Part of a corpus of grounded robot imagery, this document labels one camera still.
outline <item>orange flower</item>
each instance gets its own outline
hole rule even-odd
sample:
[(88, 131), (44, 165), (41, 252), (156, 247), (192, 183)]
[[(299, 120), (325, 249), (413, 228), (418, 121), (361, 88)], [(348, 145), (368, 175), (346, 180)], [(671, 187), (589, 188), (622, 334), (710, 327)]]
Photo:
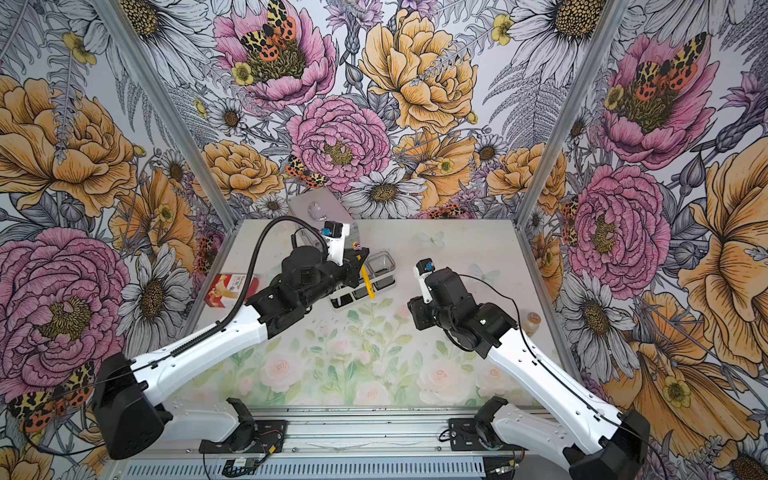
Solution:
[(141, 195), (130, 192), (118, 197), (117, 213), (109, 219), (113, 245), (132, 253), (147, 251), (151, 259), (164, 243), (176, 248), (176, 259), (190, 272), (194, 268), (197, 243), (187, 201), (176, 195), (168, 177), (159, 168), (152, 180), (141, 185)]
[(681, 270), (688, 303), (703, 314), (717, 358), (757, 376), (768, 364), (768, 138), (707, 172), (707, 212), (691, 204), (712, 231), (710, 249), (693, 270)]
[[(276, 194), (285, 188), (280, 166), (245, 142), (224, 140), (208, 144), (203, 149), (203, 158), (226, 198), (236, 193), (255, 202), (262, 195)], [(198, 185), (195, 192), (204, 195)]]
[[(512, 197), (518, 192), (525, 192), (531, 185), (533, 174), (541, 161), (544, 153), (544, 143), (534, 145), (531, 150), (519, 148), (516, 152), (510, 152), (501, 161), (503, 170), (494, 170), (488, 174), (488, 191), (491, 195), (504, 195)], [(565, 195), (565, 155), (561, 151), (554, 163), (552, 172), (547, 177), (544, 190), (538, 198), (538, 203), (547, 215), (553, 215), (558, 208), (558, 203)]]
[(19, 209), (35, 205), (48, 188), (67, 192), (97, 217), (136, 187), (134, 148), (96, 98), (77, 92), (74, 131), (60, 163), (51, 101), (60, 93), (45, 80), (30, 78), (22, 87), (0, 75), (0, 192), (26, 194)]
[(439, 140), (437, 134), (423, 131), (403, 135), (392, 152), (419, 162), (411, 178), (426, 180), (427, 190), (419, 194), (424, 196), (422, 210), (449, 202), (461, 190), (459, 183), (466, 185), (472, 179), (472, 165), (480, 165), (473, 137), (459, 140), (446, 136)]
[(477, 67), (469, 64), (471, 58), (466, 55), (440, 72), (428, 71), (440, 54), (450, 53), (446, 49), (453, 35), (435, 31), (434, 24), (418, 12), (407, 15), (406, 10), (397, 13), (394, 34), (381, 24), (368, 32), (359, 67), (378, 85), (370, 91), (392, 92), (397, 99), (400, 127), (445, 134), (472, 111)]
[[(668, 321), (680, 322), (676, 329)], [(619, 379), (603, 384), (616, 406), (636, 409), (650, 422), (650, 434), (662, 439), (672, 431), (670, 449), (687, 456), (719, 435), (724, 447), (715, 459), (722, 468), (736, 458), (735, 441), (756, 438), (760, 424), (749, 420), (751, 411), (723, 389), (730, 384), (720, 368), (704, 362), (712, 346), (704, 327), (695, 323), (671, 293), (643, 292), (635, 323), (632, 350), (640, 360), (640, 374), (633, 379), (619, 371)], [(739, 392), (746, 386), (733, 379)]]
[(53, 456), (29, 448), (24, 456), (16, 447), (0, 447), (0, 478), (8, 480), (50, 480)]
[(538, 271), (544, 279), (549, 298), (553, 302), (560, 296), (563, 286), (563, 256), (560, 253), (560, 237), (540, 233), (533, 239), (533, 256)]

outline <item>pink peony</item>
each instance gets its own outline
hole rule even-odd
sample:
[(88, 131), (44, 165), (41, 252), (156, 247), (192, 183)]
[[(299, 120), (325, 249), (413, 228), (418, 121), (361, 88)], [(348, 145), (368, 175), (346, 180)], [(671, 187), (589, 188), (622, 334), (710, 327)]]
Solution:
[(384, 123), (373, 110), (346, 98), (317, 98), (302, 116), (291, 117), (286, 128), (293, 154), (308, 170), (328, 177), (330, 190), (347, 192), (349, 182), (384, 171), (389, 163)]
[(574, 272), (588, 271), (625, 300), (643, 291), (667, 258), (670, 226), (656, 180), (635, 165), (598, 167), (578, 196)]
[(604, 110), (592, 124), (590, 136), (606, 151), (614, 151), (628, 163), (642, 163), (650, 170), (665, 167), (698, 139), (715, 112), (704, 108), (712, 92), (719, 62), (710, 59), (710, 37), (703, 40), (701, 53), (691, 71), (695, 72), (679, 90), (669, 88), (667, 77), (659, 74), (657, 89), (650, 99), (642, 101), (637, 94), (638, 65), (652, 61), (660, 65), (674, 58), (684, 46), (660, 44), (656, 38), (640, 35), (619, 62), (618, 72), (608, 81), (610, 88), (604, 99)]
[(235, 69), (237, 77), (232, 82), (243, 85), (246, 92), (243, 106), (256, 114), (305, 103), (333, 88), (336, 47), (331, 35), (320, 34), (306, 8), (299, 13), (288, 1), (284, 4), (296, 23), (296, 39), (288, 41), (280, 52), (282, 58), (274, 61), (261, 60), (240, 43), (245, 34), (263, 30), (266, 8), (259, 15), (247, 8), (244, 18), (231, 14), (231, 18), (214, 19), (216, 49), (223, 53), (219, 66), (227, 71)]
[(50, 391), (87, 361), (122, 350), (120, 255), (85, 232), (51, 228), (0, 247), (0, 395)]

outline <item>yellow pencil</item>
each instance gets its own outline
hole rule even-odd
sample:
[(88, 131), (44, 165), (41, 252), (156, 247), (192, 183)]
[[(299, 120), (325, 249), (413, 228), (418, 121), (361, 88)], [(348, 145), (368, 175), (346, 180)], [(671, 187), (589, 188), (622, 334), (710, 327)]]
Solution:
[(368, 272), (366, 271), (365, 265), (362, 265), (360, 267), (360, 273), (362, 273), (362, 280), (366, 283), (366, 289), (368, 289), (368, 295), (370, 295), (371, 299), (376, 298), (376, 294), (373, 292), (373, 285), (371, 285), (371, 279), (368, 278)]

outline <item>fern leaf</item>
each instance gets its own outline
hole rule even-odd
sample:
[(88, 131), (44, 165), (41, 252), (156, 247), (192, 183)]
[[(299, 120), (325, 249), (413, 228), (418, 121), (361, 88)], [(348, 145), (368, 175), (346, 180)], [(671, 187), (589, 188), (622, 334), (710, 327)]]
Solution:
[(0, 59), (3, 60), (0, 69), (21, 80), (21, 75), (27, 72), (26, 65), (42, 56), (39, 43), (45, 31), (30, 0), (0, 0), (0, 12)]

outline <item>daisy center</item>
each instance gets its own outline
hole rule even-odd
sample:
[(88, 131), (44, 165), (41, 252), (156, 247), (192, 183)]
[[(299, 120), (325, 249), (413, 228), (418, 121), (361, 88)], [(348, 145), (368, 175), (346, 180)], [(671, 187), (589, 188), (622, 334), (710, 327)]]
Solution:
[(739, 454), (730, 465), (736, 471), (738, 478), (744, 478), (745, 480), (768, 480), (768, 472), (766, 472), (765, 467), (748, 455)]
[(171, 164), (168, 168), (168, 173), (170, 174), (170, 177), (177, 182), (180, 182), (184, 177), (184, 169), (179, 164)]
[(157, 31), (157, 12), (147, 0), (120, 0), (120, 5), (139, 36), (146, 38), (154, 35)]
[(234, 110), (225, 111), (222, 116), (224, 124), (228, 127), (236, 127), (240, 122), (240, 116)]
[(333, 146), (325, 144), (323, 152), (331, 157), (331, 163), (334, 165), (349, 165), (352, 163), (352, 151), (340, 141), (337, 141)]
[(605, 314), (605, 309), (594, 300), (587, 300), (584, 316), (587, 318), (589, 329), (595, 335), (605, 335), (611, 328), (611, 322), (608, 320), (608, 315)]
[(85, 327), (91, 324), (91, 307), (88, 303), (73, 296), (61, 303), (49, 306), (51, 321), (40, 328), (40, 333), (54, 339), (59, 333), (69, 335), (72, 340), (79, 339)]
[(496, 149), (493, 146), (488, 145), (483, 147), (478, 152), (481, 161), (491, 160), (496, 155)]
[(600, 215), (598, 224), (594, 229), (594, 235), (592, 235), (594, 249), (599, 253), (611, 252), (614, 249), (614, 243), (616, 243), (615, 230), (616, 226), (612, 223), (605, 223), (605, 215)]
[(151, 280), (144, 288), (144, 294), (141, 296), (139, 306), (141, 313), (147, 320), (153, 320), (163, 309), (165, 300), (165, 290), (160, 280)]
[(395, 198), (395, 195), (397, 195), (397, 188), (390, 184), (376, 185), (371, 189), (370, 193), (371, 200), (380, 204), (390, 201)]
[(554, 19), (557, 30), (571, 37), (587, 37), (598, 26), (605, 0), (563, 0)]

